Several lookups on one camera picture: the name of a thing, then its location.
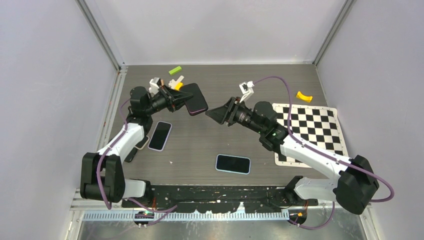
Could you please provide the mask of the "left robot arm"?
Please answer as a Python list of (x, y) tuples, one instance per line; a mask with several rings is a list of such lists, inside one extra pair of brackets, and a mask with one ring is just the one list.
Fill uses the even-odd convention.
[(135, 155), (136, 145), (150, 131), (153, 114), (163, 109), (175, 112), (194, 95), (168, 86), (159, 87), (158, 92), (151, 95), (145, 87), (137, 86), (129, 96), (128, 115), (120, 132), (97, 152), (87, 152), (82, 157), (80, 196), (83, 199), (104, 201), (110, 205), (134, 198), (141, 207), (148, 207), (153, 202), (150, 182), (126, 179), (123, 163)]

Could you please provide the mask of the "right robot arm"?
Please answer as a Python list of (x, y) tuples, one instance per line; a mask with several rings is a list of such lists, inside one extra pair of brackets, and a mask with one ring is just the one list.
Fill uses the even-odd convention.
[(268, 151), (296, 159), (325, 175), (326, 179), (295, 176), (287, 185), (285, 198), (291, 205), (317, 199), (338, 203), (346, 211), (360, 215), (372, 201), (380, 185), (365, 157), (332, 153), (293, 134), (278, 123), (271, 103), (259, 101), (248, 108), (231, 97), (220, 107), (205, 113), (220, 125), (240, 124), (259, 133), (259, 142)]

